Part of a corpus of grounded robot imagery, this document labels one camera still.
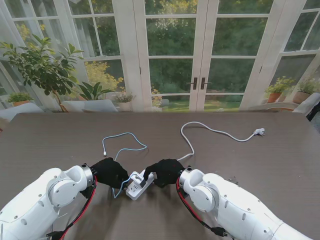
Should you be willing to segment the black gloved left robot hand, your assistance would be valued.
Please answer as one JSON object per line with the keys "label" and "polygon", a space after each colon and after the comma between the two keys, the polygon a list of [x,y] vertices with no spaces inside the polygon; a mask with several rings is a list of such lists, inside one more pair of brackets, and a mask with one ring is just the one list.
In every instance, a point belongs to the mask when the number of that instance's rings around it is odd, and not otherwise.
{"label": "black gloved left robot hand", "polygon": [[129,178],[128,172],[113,158],[105,158],[90,167],[97,181],[114,189],[122,190],[126,187],[123,183]]}

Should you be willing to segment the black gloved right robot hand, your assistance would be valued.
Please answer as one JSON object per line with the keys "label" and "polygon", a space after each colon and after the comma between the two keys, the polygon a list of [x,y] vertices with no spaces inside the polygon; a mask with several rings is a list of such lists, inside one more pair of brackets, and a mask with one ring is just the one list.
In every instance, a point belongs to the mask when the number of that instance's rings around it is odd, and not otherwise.
{"label": "black gloved right robot hand", "polygon": [[154,184],[159,188],[167,185],[173,185],[186,168],[177,159],[162,159],[157,163],[148,166],[143,174],[144,180],[147,181],[150,173],[156,174]]}

